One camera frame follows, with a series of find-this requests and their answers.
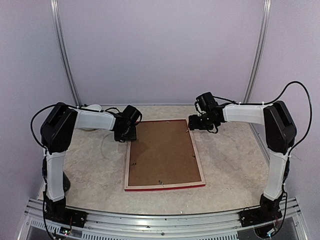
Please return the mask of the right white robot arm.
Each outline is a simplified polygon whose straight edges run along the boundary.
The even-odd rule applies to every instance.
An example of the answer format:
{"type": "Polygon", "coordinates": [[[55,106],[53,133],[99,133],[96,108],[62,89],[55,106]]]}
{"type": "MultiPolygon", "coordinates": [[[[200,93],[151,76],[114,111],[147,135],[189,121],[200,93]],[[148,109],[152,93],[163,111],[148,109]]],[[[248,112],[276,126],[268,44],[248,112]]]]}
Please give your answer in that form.
{"type": "Polygon", "coordinates": [[[222,123],[242,122],[264,126],[265,142],[269,152],[269,170],[263,196],[271,201],[283,192],[285,169],[297,135],[297,128],[286,104],[213,104],[204,107],[201,114],[188,117],[191,131],[203,130],[213,133],[222,123]]]}

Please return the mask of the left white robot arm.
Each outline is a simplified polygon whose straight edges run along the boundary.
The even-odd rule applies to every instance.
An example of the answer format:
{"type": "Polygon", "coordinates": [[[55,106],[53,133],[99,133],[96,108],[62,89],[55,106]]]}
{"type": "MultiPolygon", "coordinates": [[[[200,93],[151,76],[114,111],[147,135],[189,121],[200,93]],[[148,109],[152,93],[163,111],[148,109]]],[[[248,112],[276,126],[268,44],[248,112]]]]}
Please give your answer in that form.
{"type": "Polygon", "coordinates": [[[75,129],[102,129],[111,131],[116,142],[137,139],[136,126],[142,113],[128,105],[123,111],[112,112],[78,108],[59,102],[40,128],[41,143],[46,156],[47,196],[53,202],[65,198],[63,189],[64,158],[75,129]]]}

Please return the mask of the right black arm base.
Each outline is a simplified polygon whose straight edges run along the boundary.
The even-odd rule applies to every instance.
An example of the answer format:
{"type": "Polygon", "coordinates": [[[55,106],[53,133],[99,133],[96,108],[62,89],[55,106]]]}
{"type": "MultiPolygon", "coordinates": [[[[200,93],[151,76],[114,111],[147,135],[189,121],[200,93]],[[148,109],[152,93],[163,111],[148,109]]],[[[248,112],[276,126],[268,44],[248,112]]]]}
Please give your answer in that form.
{"type": "Polygon", "coordinates": [[[270,200],[262,194],[260,196],[259,207],[243,209],[239,212],[241,226],[244,228],[282,218],[280,202],[283,195],[282,193],[275,200],[270,200]]]}

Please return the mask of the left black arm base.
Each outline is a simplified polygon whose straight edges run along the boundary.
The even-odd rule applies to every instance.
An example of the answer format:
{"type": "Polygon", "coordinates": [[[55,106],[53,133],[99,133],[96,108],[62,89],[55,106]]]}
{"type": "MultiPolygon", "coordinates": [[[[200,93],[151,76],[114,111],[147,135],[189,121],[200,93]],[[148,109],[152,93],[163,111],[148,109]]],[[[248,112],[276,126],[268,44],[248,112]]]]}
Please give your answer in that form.
{"type": "Polygon", "coordinates": [[[67,208],[66,197],[53,201],[44,192],[44,217],[56,223],[70,227],[84,228],[88,213],[82,210],[67,208]]]}

